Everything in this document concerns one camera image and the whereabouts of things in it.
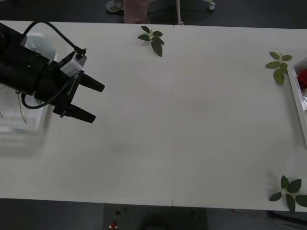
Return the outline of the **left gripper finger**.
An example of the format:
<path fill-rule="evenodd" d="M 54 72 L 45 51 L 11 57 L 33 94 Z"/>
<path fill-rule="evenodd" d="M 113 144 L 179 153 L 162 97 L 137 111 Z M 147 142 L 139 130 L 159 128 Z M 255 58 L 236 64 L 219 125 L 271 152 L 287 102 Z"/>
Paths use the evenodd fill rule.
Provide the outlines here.
<path fill-rule="evenodd" d="M 102 92 L 105 88 L 105 85 L 101 84 L 94 78 L 82 73 L 81 80 L 80 80 L 80 85 L 92 89 L 94 91 Z"/>
<path fill-rule="evenodd" d="M 95 115 L 72 104 L 69 105 L 68 116 L 88 123 L 93 123 L 96 119 Z"/>

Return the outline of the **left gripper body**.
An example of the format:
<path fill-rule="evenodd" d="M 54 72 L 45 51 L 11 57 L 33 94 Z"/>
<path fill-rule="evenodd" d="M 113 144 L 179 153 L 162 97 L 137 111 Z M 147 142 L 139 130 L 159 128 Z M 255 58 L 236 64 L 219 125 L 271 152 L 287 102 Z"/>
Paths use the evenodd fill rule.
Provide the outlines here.
<path fill-rule="evenodd" d="M 42 73 L 34 95 L 35 100 L 41 103 L 51 101 L 58 115 L 68 116 L 69 105 L 80 86 L 83 70 L 78 71 L 73 76 L 68 76 L 60 71 L 52 62 Z"/>

